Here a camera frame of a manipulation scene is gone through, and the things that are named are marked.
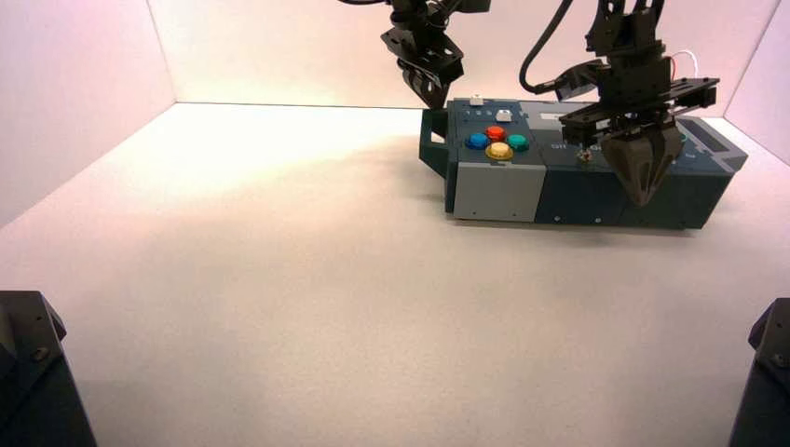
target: green button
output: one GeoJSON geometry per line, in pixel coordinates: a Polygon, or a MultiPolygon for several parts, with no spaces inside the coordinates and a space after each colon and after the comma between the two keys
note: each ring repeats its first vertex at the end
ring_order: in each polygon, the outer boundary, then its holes
{"type": "Polygon", "coordinates": [[[516,152],[523,152],[529,149],[529,140],[524,135],[511,135],[508,145],[516,152]]]}

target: white button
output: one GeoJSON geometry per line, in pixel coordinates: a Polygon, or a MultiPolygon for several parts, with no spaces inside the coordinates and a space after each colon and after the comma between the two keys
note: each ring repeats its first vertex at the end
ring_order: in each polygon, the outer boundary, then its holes
{"type": "Polygon", "coordinates": [[[497,112],[498,123],[510,123],[513,120],[513,112],[510,110],[500,110],[497,112]]]}

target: switch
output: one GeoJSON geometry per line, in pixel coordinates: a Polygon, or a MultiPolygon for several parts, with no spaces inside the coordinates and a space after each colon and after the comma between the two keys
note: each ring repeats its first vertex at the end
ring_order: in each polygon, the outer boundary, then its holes
{"type": "Polygon", "coordinates": [[[502,142],[505,140],[505,129],[500,126],[491,126],[485,130],[485,135],[493,142],[502,142]]]}
{"type": "Polygon", "coordinates": [[[511,123],[513,122],[513,112],[510,110],[500,110],[497,112],[498,123],[511,123]]]}
{"type": "Polygon", "coordinates": [[[488,137],[482,133],[474,133],[467,140],[467,146],[469,149],[474,149],[475,151],[482,151],[488,146],[489,143],[490,141],[488,140],[488,137]]]}
{"type": "Polygon", "coordinates": [[[529,140],[524,135],[511,135],[508,137],[508,146],[516,152],[524,152],[529,149],[529,140]]]}
{"type": "Polygon", "coordinates": [[[497,161],[507,161],[513,158],[513,150],[504,142],[494,142],[487,149],[485,154],[497,161]]]}

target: screw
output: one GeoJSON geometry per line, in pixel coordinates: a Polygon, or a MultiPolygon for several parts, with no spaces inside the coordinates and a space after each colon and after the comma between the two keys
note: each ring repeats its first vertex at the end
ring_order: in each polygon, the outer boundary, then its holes
{"type": "Polygon", "coordinates": [[[779,369],[786,370],[790,368],[790,361],[782,354],[774,354],[773,357],[770,358],[770,361],[779,369]]]}
{"type": "Polygon", "coordinates": [[[47,357],[49,357],[49,349],[45,347],[39,347],[30,355],[30,359],[36,363],[44,361],[47,357]]]}

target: white wall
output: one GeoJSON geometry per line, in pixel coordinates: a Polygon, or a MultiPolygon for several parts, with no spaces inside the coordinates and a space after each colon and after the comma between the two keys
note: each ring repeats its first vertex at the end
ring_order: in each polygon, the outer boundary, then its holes
{"type": "MultiPolygon", "coordinates": [[[[720,76],[723,115],[778,0],[670,0],[660,28],[670,51],[689,47],[703,75],[720,76]]],[[[466,52],[467,76],[451,96],[525,98],[517,71],[557,1],[494,0],[485,15],[455,15],[450,35],[466,52]]],[[[578,1],[530,72],[553,78],[584,51],[597,2],[578,1]]],[[[178,99],[420,106],[379,35],[385,6],[334,0],[151,0],[178,99]]],[[[682,74],[693,74],[687,60],[682,74]]]]}
{"type": "Polygon", "coordinates": [[[790,124],[790,2],[782,2],[765,33],[727,119],[790,163],[787,126],[790,124]]]}
{"type": "Polygon", "coordinates": [[[145,0],[0,1],[0,226],[173,100],[145,0]]]}

